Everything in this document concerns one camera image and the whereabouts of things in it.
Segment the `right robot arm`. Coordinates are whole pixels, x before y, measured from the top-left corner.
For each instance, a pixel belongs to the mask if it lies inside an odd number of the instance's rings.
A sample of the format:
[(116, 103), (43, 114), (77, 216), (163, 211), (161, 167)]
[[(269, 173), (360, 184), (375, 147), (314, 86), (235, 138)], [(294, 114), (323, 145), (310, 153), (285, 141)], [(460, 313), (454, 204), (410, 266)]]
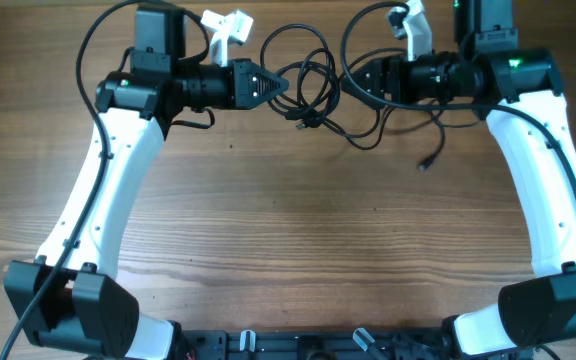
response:
[(346, 91), (377, 108), (472, 111), (505, 157), (531, 243), (534, 278), (447, 318), (440, 356), (476, 359), (576, 338), (576, 151), (551, 52), (519, 46), (508, 1), (456, 2), (458, 48), (440, 53), (421, 2), (383, 8), (407, 53), (347, 70)]

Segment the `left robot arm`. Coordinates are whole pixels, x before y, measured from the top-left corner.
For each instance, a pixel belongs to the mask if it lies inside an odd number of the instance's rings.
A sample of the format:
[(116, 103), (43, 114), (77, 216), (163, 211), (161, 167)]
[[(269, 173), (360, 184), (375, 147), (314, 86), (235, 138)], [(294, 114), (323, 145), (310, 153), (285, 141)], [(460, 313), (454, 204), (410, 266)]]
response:
[(181, 113), (251, 110), (287, 81), (228, 48), (246, 42), (242, 11), (194, 14), (140, 1), (135, 42), (117, 70), (84, 97), (93, 132), (67, 204), (30, 262), (14, 261), (4, 289), (10, 333), (39, 347), (96, 359), (193, 359), (179, 323), (144, 314), (116, 280), (127, 220), (141, 183)]

